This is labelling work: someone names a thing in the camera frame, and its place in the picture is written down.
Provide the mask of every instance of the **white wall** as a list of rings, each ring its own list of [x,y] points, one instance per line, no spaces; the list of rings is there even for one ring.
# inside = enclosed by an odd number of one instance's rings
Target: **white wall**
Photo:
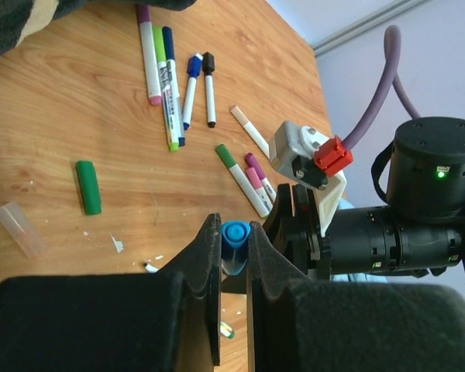
[[[419,112],[465,119],[465,0],[429,2],[392,23],[401,28],[402,34],[400,77]],[[386,26],[318,59],[333,132],[341,137],[353,128],[374,93],[384,66],[382,39]],[[345,170],[346,193],[355,206],[381,204],[374,193],[370,166],[392,140],[396,127],[408,119],[391,90],[373,126],[354,149],[354,163]],[[448,285],[465,297],[461,265],[440,277],[417,282]]]
[[[267,0],[310,45],[394,0]]]

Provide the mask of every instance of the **black marker cap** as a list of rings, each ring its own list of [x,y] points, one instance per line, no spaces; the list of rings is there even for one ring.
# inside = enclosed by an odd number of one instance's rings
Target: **black marker cap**
[[[215,71],[215,58],[213,54],[207,52],[203,55],[201,68],[207,75],[210,75]]]

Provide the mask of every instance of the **green marker cap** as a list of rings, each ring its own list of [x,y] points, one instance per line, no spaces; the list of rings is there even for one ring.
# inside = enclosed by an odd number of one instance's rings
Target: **green marker cap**
[[[164,46],[164,35],[162,34],[162,28],[152,26],[153,31],[153,42],[155,43],[155,54],[157,55],[157,62],[165,62],[165,46]]]
[[[175,142],[169,143],[170,152],[175,153],[178,150],[179,150],[179,143],[175,143]]]
[[[84,212],[87,215],[99,215],[102,213],[102,197],[95,166],[91,161],[80,160],[76,163],[76,171],[83,197]]]
[[[226,167],[231,168],[236,165],[236,161],[233,158],[233,155],[227,150],[225,144],[220,144],[215,148],[216,153],[220,156],[222,162]]]

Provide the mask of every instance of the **black cylindrical motor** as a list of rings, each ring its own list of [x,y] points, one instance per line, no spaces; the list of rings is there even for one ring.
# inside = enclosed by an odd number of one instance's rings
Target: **black cylindrical motor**
[[[394,212],[416,222],[465,217],[465,120],[431,117],[399,126],[386,200]]]
[[[460,229],[411,222],[390,207],[338,211],[324,239],[332,253],[331,274],[454,266],[461,258]]]

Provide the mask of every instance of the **blue marker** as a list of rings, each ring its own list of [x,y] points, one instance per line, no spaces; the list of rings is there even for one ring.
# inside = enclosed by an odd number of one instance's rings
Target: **blue marker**
[[[248,257],[248,236],[251,227],[243,221],[222,225],[222,268],[228,275],[237,275]]]
[[[167,70],[169,71],[170,89],[174,96],[174,107],[177,112],[177,120],[179,122],[179,146],[186,144],[184,136],[183,115],[181,107],[181,97],[179,95],[179,84],[177,82],[176,58],[174,56],[174,40],[172,37],[172,29],[170,27],[162,27],[162,35],[164,37],[165,55],[167,57]]]
[[[203,56],[200,53],[196,53],[188,61],[188,89],[186,91],[186,99],[184,100],[183,108],[184,130],[191,128],[191,112],[193,111],[193,101],[195,100],[196,78],[200,76],[202,61]]]

